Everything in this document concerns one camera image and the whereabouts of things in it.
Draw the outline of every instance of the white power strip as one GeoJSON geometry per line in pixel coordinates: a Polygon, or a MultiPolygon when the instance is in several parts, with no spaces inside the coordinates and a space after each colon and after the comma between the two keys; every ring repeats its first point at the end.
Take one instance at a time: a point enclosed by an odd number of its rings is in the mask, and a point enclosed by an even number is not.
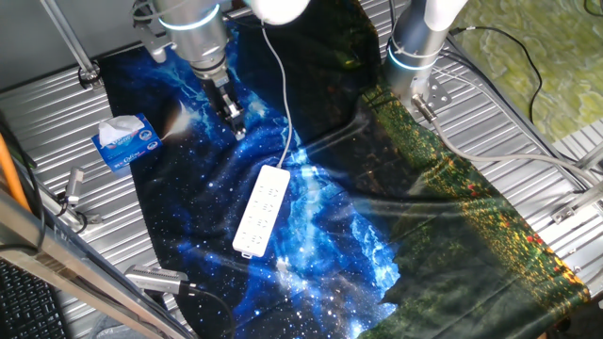
{"type": "Polygon", "coordinates": [[[244,258],[264,256],[290,179],[284,169],[265,165],[260,170],[233,240],[244,258]]]}

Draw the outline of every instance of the blue tissue box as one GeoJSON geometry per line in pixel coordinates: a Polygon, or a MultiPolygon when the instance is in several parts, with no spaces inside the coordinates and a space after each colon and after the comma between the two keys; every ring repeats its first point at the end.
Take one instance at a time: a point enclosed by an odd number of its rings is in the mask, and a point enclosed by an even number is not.
{"type": "Polygon", "coordinates": [[[144,127],[105,147],[101,147],[98,135],[92,137],[92,142],[96,146],[98,153],[101,154],[103,160],[105,160],[111,170],[125,167],[132,161],[161,146],[161,139],[159,139],[149,121],[144,117],[144,114],[138,113],[136,117],[144,123],[144,127]]]}

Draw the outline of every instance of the white tissue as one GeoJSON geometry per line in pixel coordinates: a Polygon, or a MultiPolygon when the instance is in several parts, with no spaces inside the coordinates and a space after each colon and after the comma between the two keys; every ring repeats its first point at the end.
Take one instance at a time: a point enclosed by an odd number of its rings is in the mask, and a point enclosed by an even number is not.
{"type": "Polygon", "coordinates": [[[121,116],[98,124],[98,137],[102,147],[128,136],[140,128],[144,123],[135,116],[121,116]]]}

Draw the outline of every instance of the metal grating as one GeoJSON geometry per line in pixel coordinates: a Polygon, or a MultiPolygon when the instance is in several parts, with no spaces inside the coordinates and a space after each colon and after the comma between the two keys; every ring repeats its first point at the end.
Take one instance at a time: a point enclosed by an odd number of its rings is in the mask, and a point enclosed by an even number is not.
{"type": "MultiPolygon", "coordinates": [[[[595,121],[576,133],[553,144],[557,150],[570,158],[580,160],[589,151],[603,142],[603,120],[595,121]]],[[[598,180],[603,175],[591,172],[598,180]]],[[[580,224],[564,235],[559,244],[553,244],[555,250],[567,263],[571,262],[569,253],[580,258],[575,265],[580,267],[580,277],[591,290],[603,290],[603,219],[598,215],[579,216],[580,224]]]]}
{"type": "MultiPolygon", "coordinates": [[[[384,57],[391,32],[388,1],[360,3],[375,24],[384,57]]],[[[397,1],[398,14],[408,3],[397,1]]],[[[448,60],[441,59],[436,66],[476,80],[475,74],[448,60]]],[[[533,141],[524,121],[507,111],[509,107],[503,106],[505,111],[501,111],[481,92],[445,75],[438,75],[438,80],[452,97],[451,106],[438,112],[438,119],[450,140],[463,151],[484,155],[546,152],[533,141]]],[[[112,117],[105,91],[82,89],[76,70],[69,70],[0,94],[0,108],[24,148],[39,163],[39,178],[51,191],[63,190],[72,166],[85,169],[85,194],[77,209],[98,213],[105,222],[88,228],[82,238],[121,271],[133,264],[158,266],[129,169],[112,173],[90,142],[98,122],[112,117]]],[[[425,121],[420,122],[430,128],[425,121]]],[[[603,123],[598,122],[596,128],[603,131],[603,123]]],[[[603,137],[591,137],[591,141],[600,142],[603,137]]],[[[573,153],[578,149],[571,150],[568,155],[582,155],[573,153]]],[[[574,198],[572,192],[577,189],[565,172],[533,161],[476,166],[568,265],[580,267],[578,275],[594,293],[603,289],[594,279],[603,266],[599,238],[603,218],[594,208],[561,225],[550,218],[574,198]]],[[[60,297],[75,338],[86,336],[99,313],[64,293],[60,297]]],[[[173,298],[167,298],[166,303],[176,310],[173,298]]],[[[181,315],[177,318],[184,322],[181,315]]]]}
{"type": "MultiPolygon", "coordinates": [[[[106,93],[83,89],[76,71],[0,94],[0,108],[52,192],[64,190],[71,167],[85,170],[77,210],[100,214],[104,223],[90,225],[82,238],[120,271],[133,264],[158,266],[129,168],[119,175],[111,172],[90,141],[98,122],[112,118],[106,93]]],[[[75,338],[86,336],[99,313],[65,293],[59,298],[75,338]]],[[[173,298],[166,301],[175,310],[173,298]]]]}

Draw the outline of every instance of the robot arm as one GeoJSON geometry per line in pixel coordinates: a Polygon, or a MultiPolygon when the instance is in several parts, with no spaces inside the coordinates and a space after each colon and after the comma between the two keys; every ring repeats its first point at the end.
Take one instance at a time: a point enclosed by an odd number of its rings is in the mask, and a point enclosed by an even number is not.
{"type": "MultiPolygon", "coordinates": [[[[188,61],[201,80],[205,93],[222,120],[241,140],[245,137],[243,108],[228,74],[224,52],[229,35],[220,14],[223,0],[153,0],[156,14],[137,0],[135,28],[156,62],[164,62],[164,48],[170,47],[188,61]],[[148,24],[154,18],[166,36],[156,38],[148,24]]],[[[286,24],[300,16],[310,0],[246,0],[253,12],[268,24],[286,24]]]]}
{"type": "Polygon", "coordinates": [[[384,72],[403,105],[429,96],[429,77],[448,30],[467,0],[413,0],[399,16],[387,46],[384,72]]]}

